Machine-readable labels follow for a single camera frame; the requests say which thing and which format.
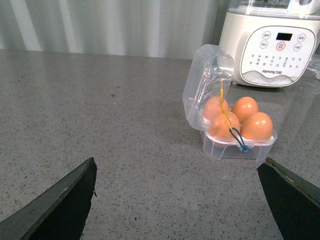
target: blue string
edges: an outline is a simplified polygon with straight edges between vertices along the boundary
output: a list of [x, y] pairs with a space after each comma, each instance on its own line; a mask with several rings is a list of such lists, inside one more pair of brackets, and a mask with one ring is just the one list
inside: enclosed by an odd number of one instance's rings
[[237, 140], [237, 142], [240, 144], [241, 148], [242, 148], [242, 152], [246, 152], [248, 150], [250, 150], [250, 148], [246, 147], [245, 141], [242, 138], [240, 132], [238, 129], [236, 129], [235, 127], [232, 127], [233, 130], [235, 130], [237, 132], [237, 134], [239, 134], [239, 137], [241, 139], [242, 142], [239, 141], [239, 139], [237, 138], [237, 136], [232, 132], [232, 130], [229, 128], [229, 132], [232, 134], [232, 136], [235, 138], [235, 140]]

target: button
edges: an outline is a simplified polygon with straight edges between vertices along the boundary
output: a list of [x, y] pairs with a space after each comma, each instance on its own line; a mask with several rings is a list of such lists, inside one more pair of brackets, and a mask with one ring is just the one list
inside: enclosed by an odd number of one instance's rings
[[306, 39], [306, 35], [304, 34], [300, 34], [297, 38], [298, 42], [301, 43]]
[[298, 51], [300, 51], [301, 48], [302, 48], [302, 45], [300, 43], [297, 43], [296, 45], [294, 45], [293, 50], [298, 52]]
[[285, 49], [285, 47], [286, 47], [286, 44], [283, 41], [278, 42], [278, 44], [276, 45], [276, 49], [278, 51], [282, 51], [283, 49]]
[[265, 31], [263, 34], [262, 34], [262, 38], [267, 40], [271, 37], [271, 32], [269, 31]]
[[261, 49], [265, 49], [267, 46], [268, 46], [268, 42], [267, 41], [260, 42], [260, 48]]

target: brown egg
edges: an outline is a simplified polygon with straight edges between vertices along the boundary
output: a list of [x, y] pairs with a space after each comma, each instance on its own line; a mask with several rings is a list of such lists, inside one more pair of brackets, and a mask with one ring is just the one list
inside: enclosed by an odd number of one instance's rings
[[[228, 116], [228, 118], [231, 121], [231, 124], [234, 128], [240, 129], [240, 122], [237, 118], [237, 116], [230, 112], [226, 111], [225, 114]], [[216, 117], [214, 118], [214, 121], [211, 124], [209, 133], [213, 137], [219, 137], [219, 138], [225, 138], [225, 139], [232, 139], [233, 136], [229, 132], [229, 124], [227, 120], [225, 119], [225, 116], [222, 112], [219, 112]]]
[[[226, 100], [223, 101], [222, 108], [224, 111], [229, 111], [229, 105]], [[205, 119], [212, 122], [218, 113], [221, 113], [220, 97], [213, 96], [206, 102], [202, 115]]]
[[242, 124], [244, 120], [251, 115], [259, 112], [259, 107], [257, 102], [249, 96], [240, 98], [233, 105], [231, 112], [233, 112]]
[[246, 139], [269, 140], [273, 130], [271, 118], [263, 112], [257, 112], [242, 123], [240, 133]]

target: speckled countertop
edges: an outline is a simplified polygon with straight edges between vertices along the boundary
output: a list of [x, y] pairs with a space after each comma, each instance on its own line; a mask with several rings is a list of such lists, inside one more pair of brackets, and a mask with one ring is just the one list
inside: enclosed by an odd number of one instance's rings
[[[0, 221], [88, 157], [84, 240], [280, 240], [252, 159], [213, 160], [185, 117], [191, 60], [0, 50]], [[320, 84], [231, 85], [280, 105], [269, 156], [320, 187]]]

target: clear plastic egg box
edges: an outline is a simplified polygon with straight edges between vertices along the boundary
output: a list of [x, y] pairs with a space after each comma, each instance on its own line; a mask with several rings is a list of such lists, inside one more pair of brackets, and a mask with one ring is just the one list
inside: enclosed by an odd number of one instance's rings
[[269, 140], [244, 139], [245, 145], [250, 150], [242, 152], [240, 144], [235, 139], [211, 136], [208, 132], [211, 122], [202, 115], [208, 99], [220, 96], [221, 89], [223, 89], [223, 96], [227, 95], [233, 73], [234, 60], [225, 54], [221, 47], [206, 44], [198, 49], [194, 54], [182, 96], [186, 119], [192, 128], [200, 131], [203, 141], [202, 149], [207, 155], [215, 159], [237, 158], [264, 161], [277, 139], [276, 131], [273, 131]]

